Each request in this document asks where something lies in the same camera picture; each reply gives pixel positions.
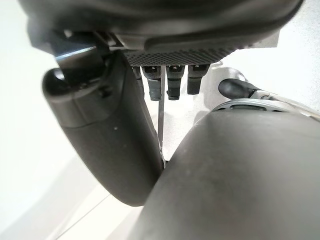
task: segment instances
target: metal rod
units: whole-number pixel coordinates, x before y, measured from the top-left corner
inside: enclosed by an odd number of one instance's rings
[[[161,100],[158,108],[158,138],[162,149],[164,140],[165,92],[166,92],[166,66],[161,67]]]

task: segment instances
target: dark gray curved panel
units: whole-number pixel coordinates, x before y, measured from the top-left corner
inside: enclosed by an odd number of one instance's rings
[[[178,147],[129,239],[319,239],[319,156],[312,118],[212,112]]]

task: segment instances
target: white wall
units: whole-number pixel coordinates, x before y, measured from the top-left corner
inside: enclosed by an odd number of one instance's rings
[[[31,47],[26,20],[0,1],[0,239],[44,239],[98,184],[43,98],[56,62]]]

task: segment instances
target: black plastic cover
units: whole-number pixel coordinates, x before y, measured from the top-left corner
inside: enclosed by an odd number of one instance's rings
[[[132,68],[120,52],[101,78],[70,87],[50,70],[44,95],[71,144],[99,182],[131,206],[145,203],[163,162]]]
[[[320,122],[211,112],[186,135],[129,240],[315,240]]]

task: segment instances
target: dark plastic housing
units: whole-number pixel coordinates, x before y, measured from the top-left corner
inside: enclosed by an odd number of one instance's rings
[[[78,87],[50,70],[43,92],[66,136],[117,199],[141,206],[163,170],[159,140],[132,68],[120,52]]]

